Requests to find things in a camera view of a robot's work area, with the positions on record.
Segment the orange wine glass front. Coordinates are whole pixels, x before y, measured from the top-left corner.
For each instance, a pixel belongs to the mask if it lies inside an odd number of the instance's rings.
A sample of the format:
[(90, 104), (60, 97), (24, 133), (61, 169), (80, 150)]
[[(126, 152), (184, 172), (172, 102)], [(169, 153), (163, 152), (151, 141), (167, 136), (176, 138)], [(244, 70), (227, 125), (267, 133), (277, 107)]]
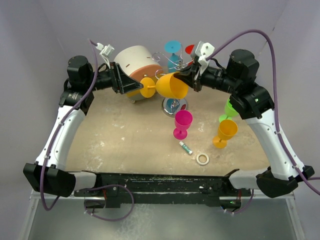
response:
[(151, 98), (156, 92), (164, 98), (183, 99), (187, 96), (189, 87), (174, 76), (175, 72), (161, 76), (157, 82), (150, 77), (144, 77), (140, 83), (143, 88), (139, 91), (145, 98)]

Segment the orange wine glass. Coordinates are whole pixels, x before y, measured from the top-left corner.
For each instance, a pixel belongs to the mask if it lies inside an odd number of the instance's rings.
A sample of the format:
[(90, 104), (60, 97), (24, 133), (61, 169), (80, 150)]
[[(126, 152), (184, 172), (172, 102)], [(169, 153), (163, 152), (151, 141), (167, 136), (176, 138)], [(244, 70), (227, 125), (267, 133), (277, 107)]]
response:
[(161, 76), (157, 82), (150, 77), (144, 77), (140, 83), (143, 88), (139, 91), (145, 98), (151, 98), (156, 92), (164, 98), (183, 99), (187, 96), (189, 87), (174, 76), (175, 72)]
[(212, 139), (212, 144), (219, 149), (227, 146), (228, 140), (232, 139), (238, 132), (238, 125), (230, 119), (220, 122), (217, 135)]

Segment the red plastic wine glass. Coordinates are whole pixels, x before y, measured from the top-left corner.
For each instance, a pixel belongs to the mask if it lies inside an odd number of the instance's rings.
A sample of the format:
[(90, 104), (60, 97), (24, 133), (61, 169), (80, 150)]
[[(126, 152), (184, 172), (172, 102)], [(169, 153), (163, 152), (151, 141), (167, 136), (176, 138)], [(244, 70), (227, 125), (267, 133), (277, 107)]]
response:
[(193, 51), (193, 48), (194, 48), (194, 44), (191, 44), (191, 45), (188, 45), (186, 48), (185, 48), (185, 52), (190, 55)]

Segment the blue plastic wine glass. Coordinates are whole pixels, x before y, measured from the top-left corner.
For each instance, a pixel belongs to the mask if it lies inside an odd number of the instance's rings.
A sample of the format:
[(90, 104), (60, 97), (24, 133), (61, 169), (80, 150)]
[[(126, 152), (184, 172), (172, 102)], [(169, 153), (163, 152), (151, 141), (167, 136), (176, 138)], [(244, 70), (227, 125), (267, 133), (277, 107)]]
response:
[(164, 45), (164, 50), (166, 53), (170, 54), (167, 61), (168, 73), (176, 72), (181, 66), (181, 57), (177, 55), (178, 51), (181, 49), (181, 43), (177, 40), (168, 41)]

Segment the chrome wine glass rack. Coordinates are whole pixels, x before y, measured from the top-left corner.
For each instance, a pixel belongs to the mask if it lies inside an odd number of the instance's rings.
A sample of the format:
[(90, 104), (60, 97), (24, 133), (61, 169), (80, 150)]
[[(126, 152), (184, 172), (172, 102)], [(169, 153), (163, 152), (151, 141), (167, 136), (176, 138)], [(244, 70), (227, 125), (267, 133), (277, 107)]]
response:
[[(181, 57), (181, 66), (178, 70), (181, 70), (183, 69), (184, 67), (186, 67), (188, 64), (191, 64), (192, 61), (189, 61), (189, 62), (185, 62), (183, 60), (183, 57), (182, 57), (182, 53), (178, 54), (178, 56)], [(160, 60), (161, 60), (161, 57), (164, 57), (167, 59), (169, 59), (169, 57), (165, 56), (164, 53), (162, 52), (155, 52), (152, 54), (152, 60), (159, 63)], [(160, 77), (166, 75), (166, 74), (169, 74), (168, 73), (168, 66), (163, 66), (160, 70), (156, 70), (155, 71), (155, 78), (157, 80), (160, 79)], [(180, 110), (186, 110), (188, 108), (188, 102), (185, 98), (182, 98), (182, 99), (176, 99), (176, 98), (168, 98), (168, 97), (165, 97), (163, 100), (162, 100), (162, 104), (161, 104), (161, 109), (162, 111), (169, 117), (174, 117), (176, 115), (176, 113)]]

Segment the pink plastic wine glass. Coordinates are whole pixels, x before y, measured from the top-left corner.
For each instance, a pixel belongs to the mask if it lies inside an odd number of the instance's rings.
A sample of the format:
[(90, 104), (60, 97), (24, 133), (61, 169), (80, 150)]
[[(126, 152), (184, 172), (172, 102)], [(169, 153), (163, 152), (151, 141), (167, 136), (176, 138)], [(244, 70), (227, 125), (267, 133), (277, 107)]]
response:
[(175, 114), (173, 136), (184, 140), (188, 136), (188, 129), (193, 122), (193, 115), (187, 110), (180, 110)]

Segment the green plastic wine glass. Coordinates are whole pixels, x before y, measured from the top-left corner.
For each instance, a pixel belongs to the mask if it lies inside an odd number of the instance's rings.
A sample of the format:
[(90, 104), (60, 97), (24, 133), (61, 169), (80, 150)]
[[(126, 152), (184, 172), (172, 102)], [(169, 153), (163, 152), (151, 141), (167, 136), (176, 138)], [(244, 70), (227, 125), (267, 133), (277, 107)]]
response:
[(218, 120), (221, 123), (224, 120), (232, 120), (238, 115), (239, 113), (233, 108), (232, 104), (230, 103), (230, 99), (228, 99), (224, 106), (224, 114), (222, 114)]

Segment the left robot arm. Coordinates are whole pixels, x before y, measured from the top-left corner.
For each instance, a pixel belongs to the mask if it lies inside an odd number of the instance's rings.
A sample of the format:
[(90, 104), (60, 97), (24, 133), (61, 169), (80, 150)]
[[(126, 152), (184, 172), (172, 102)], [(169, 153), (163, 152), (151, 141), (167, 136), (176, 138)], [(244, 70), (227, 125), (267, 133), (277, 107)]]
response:
[(47, 143), (35, 162), (24, 166), (23, 174), (41, 196), (69, 197), (82, 189), (91, 196), (98, 196), (103, 191), (103, 184), (95, 173), (65, 170), (76, 132), (94, 100), (95, 90), (112, 88), (115, 93), (127, 94), (142, 89), (143, 85), (125, 74), (118, 63), (111, 62), (107, 70), (98, 72), (82, 55), (69, 59), (67, 74)]

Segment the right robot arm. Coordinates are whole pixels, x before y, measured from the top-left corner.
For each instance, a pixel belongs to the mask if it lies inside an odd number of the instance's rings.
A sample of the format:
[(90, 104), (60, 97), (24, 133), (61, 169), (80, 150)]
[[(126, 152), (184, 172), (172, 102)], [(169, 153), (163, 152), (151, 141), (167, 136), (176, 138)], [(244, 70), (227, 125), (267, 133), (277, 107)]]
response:
[(315, 173), (293, 151), (276, 120), (275, 103), (269, 92), (255, 83), (258, 68), (259, 62), (252, 52), (236, 49), (225, 69), (209, 66), (200, 73), (200, 64), (195, 62), (173, 75), (196, 92), (205, 86), (228, 93), (230, 104), (252, 129), (268, 159), (266, 169), (236, 170), (230, 174), (222, 183), (228, 196), (240, 189), (258, 189), (269, 198), (276, 198), (291, 193), (299, 182)]

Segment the small white green tube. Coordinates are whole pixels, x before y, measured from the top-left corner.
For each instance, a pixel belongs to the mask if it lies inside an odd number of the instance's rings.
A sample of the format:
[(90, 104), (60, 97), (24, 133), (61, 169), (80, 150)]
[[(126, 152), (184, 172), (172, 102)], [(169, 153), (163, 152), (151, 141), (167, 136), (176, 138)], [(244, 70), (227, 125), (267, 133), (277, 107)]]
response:
[(184, 149), (184, 151), (186, 153), (188, 153), (189, 155), (192, 155), (193, 154), (193, 151), (183, 142), (183, 141), (180, 141), (179, 142), (179, 145)]

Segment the white tape roll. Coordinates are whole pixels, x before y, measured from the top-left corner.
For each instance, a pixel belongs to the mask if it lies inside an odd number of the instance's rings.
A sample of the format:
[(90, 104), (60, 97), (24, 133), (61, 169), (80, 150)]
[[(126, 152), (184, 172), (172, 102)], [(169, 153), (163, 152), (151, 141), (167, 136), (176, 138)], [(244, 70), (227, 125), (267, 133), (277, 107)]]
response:
[(200, 166), (205, 166), (209, 163), (210, 158), (206, 153), (199, 153), (196, 156), (196, 162), (200, 165)]

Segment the black base frame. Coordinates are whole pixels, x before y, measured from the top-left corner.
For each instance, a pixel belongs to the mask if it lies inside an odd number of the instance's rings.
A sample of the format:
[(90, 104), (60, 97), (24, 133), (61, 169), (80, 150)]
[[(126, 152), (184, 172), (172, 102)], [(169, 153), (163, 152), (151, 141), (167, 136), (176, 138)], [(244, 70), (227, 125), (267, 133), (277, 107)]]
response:
[(121, 204), (206, 205), (237, 209), (249, 189), (236, 189), (225, 176), (97, 173), (93, 190), (75, 191), (76, 197), (106, 199), (106, 208)]

